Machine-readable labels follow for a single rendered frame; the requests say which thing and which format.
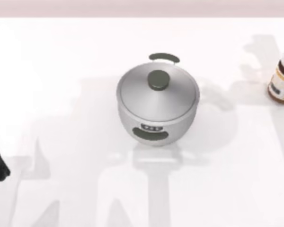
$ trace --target silver pot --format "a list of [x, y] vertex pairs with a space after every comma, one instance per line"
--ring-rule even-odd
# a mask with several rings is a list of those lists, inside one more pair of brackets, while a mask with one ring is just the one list
[[200, 92], [194, 78], [175, 65], [180, 62], [178, 57], [155, 53], [149, 58], [153, 62], [129, 70], [119, 81], [119, 116], [137, 141], [164, 146], [187, 132], [195, 118]]

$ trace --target white table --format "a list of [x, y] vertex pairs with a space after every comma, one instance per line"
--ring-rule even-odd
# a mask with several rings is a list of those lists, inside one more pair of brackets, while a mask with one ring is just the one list
[[[154, 52], [181, 59], [201, 102], [147, 151], [115, 89]], [[284, 106], [266, 95], [282, 52], [284, 18], [0, 19], [0, 150], [37, 165], [12, 226], [284, 227]]]

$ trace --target metal cooking pot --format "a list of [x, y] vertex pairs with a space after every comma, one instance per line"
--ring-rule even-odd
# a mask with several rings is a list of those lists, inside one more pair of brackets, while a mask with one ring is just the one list
[[[191, 126], [200, 99], [194, 78], [167, 53], [129, 70], [117, 86], [118, 111], [127, 132], [137, 141], [164, 146], [180, 139]], [[173, 64], [155, 62], [170, 60]]]

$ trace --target dark green handle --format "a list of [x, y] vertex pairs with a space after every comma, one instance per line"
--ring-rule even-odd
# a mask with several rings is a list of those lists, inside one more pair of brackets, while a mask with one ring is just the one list
[[149, 58], [150, 60], [165, 59], [165, 60], [173, 61], [174, 63], [180, 62], [180, 59], [178, 57], [170, 53], [153, 53], [149, 56]]
[[137, 137], [140, 137], [141, 139], [150, 140], [150, 141], [163, 140], [163, 139], [166, 139], [169, 136], [169, 134], [166, 131], [163, 131], [163, 132], [148, 132], [148, 131], [143, 131], [139, 128], [133, 128], [133, 133]]

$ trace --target pot handle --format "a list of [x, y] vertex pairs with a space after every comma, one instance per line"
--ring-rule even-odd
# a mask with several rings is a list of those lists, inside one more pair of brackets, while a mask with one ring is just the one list
[[173, 61], [174, 63], [180, 62], [180, 59], [178, 57], [170, 53], [153, 53], [149, 56], [149, 59], [150, 60], [165, 59], [165, 60]]

